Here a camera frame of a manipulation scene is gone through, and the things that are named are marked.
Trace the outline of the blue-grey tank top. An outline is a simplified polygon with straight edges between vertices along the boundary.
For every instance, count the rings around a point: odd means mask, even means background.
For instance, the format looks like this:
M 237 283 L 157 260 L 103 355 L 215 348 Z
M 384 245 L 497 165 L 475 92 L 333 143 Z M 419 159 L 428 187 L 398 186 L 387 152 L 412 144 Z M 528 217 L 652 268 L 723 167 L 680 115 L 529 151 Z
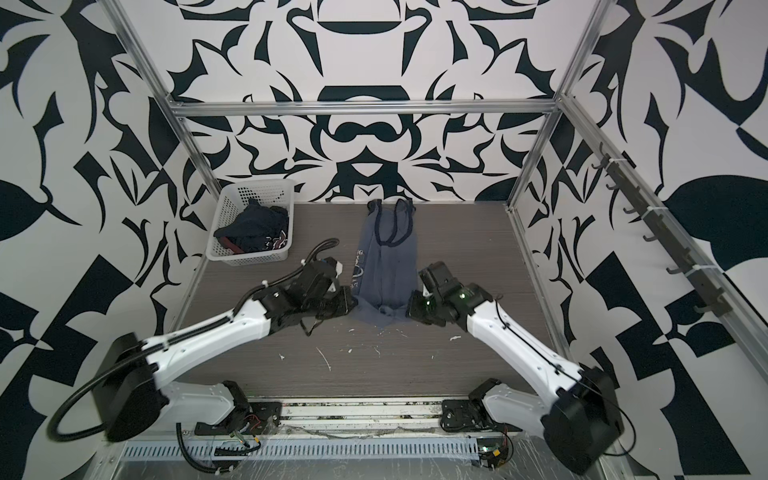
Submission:
M 351 278 L 358 301 L 354 317 L 383 328 L 407 319 L 410 296 L 418 287 L 416 209 L 405 199 L 390 207 L 372 200 L 367 209 Z

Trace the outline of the dark navy tank top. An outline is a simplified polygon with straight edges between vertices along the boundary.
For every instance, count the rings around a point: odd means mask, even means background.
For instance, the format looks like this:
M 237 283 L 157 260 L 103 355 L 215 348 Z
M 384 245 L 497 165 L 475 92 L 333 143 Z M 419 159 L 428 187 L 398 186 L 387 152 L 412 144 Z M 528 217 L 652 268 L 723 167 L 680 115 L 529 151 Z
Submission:
M 245 210 L 231 224 L 214 232 L 214 238 L 228 237 L 244 254 L 278 250 L 287 245 L 289 220 L 285 208 L 266 207 L 250 199 Z

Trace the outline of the white plastic laundry basket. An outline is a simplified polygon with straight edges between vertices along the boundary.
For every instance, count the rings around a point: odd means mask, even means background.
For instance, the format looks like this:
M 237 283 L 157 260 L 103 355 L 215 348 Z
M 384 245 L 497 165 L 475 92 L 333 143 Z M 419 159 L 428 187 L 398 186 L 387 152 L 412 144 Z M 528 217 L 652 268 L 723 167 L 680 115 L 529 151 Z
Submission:
M 283 261 L 288 257 L 293 239 L 295 183 L 287 179 L 258 179 L 233 183 L 223 188 L 210 227 L 206 256 L 211 261 L 223 262 L 230 266 L 244 266 L 258 263 Z M 234 255 L 222 247 L 214 238 L 214 232 L 231 224 L 243 212 L 249 200 L 255 199 L 261 205 L 280 206 L 289 212 L 287 245 L 278 250 Z

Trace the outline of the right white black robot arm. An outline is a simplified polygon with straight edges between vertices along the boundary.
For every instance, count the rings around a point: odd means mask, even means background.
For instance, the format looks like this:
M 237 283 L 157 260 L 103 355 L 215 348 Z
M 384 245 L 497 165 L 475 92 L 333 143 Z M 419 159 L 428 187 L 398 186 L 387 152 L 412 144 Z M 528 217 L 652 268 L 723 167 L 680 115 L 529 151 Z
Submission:
M 409 299 L 408 316 L 425 325 L 459 326 L 483 342 L 534 390 L 525 394 L 504 383 L 474 391 L 485 413 L 543 439 L 569 471 L 586 473 L 625 431 L 615 385 L 595 367 L 559 355 L 516 322 L 490 293 L 461 283 L 443 262 L 419 273 L 422 288 Z

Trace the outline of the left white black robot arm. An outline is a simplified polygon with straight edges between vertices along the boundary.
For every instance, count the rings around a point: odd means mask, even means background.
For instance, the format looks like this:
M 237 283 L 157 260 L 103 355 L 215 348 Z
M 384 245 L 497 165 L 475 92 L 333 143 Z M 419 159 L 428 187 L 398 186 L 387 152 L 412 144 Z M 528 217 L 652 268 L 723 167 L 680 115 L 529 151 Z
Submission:
M 263 286 L 241 306 L 197 326 L 140 340 L 133 333 L 110 346 L 99 368 L 105 374 L 93 397 L 110 442 L 150 429 L 193 425 L 208 435 L 242 430 L 251 407 L 234 381 L 214 385 L 180 382 L 196 366 L 287 327 L 347 315 L 357 304 L 332 257 L 304 266 L 292 280 Z

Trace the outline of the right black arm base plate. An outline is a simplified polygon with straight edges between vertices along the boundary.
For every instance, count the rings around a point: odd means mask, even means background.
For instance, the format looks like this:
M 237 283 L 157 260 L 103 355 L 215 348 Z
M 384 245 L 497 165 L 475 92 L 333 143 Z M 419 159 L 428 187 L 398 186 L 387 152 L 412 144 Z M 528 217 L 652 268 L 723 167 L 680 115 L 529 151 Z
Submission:
M 478 400 L 443 400 L 440 428 L 448 433 L 492 431 L 498 428 Z

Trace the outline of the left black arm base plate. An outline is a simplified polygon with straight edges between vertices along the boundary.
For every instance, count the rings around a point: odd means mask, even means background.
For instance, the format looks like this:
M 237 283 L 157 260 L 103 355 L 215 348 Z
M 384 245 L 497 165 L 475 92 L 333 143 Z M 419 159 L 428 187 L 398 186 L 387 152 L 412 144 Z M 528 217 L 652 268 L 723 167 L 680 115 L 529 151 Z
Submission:
M 198 422 L 194 428 L 197 436 L 222 436 L 235 431 L 247 435 L 266 433 L 280 424 L 283 404 L 278 401 L 249 402 L 236 405 L 234 409 L 215 425 Z

